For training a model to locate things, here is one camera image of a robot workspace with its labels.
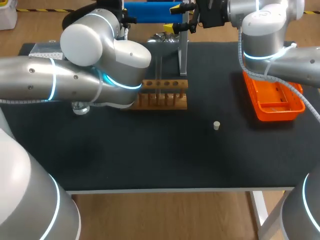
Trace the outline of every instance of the white container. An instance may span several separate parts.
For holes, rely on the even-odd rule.
[[[17,0],[8,0],[5,6],[0,6],[0,30],[14,29],[17,23]]]

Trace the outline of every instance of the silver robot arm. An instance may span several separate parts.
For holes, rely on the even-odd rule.
[[[60,45],[67,60],[0,58],[0,103],[83,102],[127,108],[136,99],[150,52],[116,40],[117,18],[96,9],[68,26]]]
[[[245,66],[251,72],[320,88],[320,47],[284,48],[287,6],[269,4],[242,22]]]

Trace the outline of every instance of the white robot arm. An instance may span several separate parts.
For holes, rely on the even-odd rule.
[[[120,23],[106,9],[95,9],[61,35],[67,60],[0,58],[0,102],[82,102],[127,108],[136,99],[151,61],[142,45],[117,40]]]

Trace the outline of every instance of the wooden test tube rack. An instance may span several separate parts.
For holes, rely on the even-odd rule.
[[[130,110],[186,110],[188,80],[164,79],[142,81],[141,90],[166,90],[166,93],[139,92]]]

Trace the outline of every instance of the white table leg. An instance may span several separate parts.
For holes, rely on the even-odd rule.
[[[271,214],[268,216],[262,191],[250,192],[254,216],[258,226],[259,240],[270,240],[280,228],[281,208],[288,194],[289,191],[284,193],[280,201],[272,210]]]

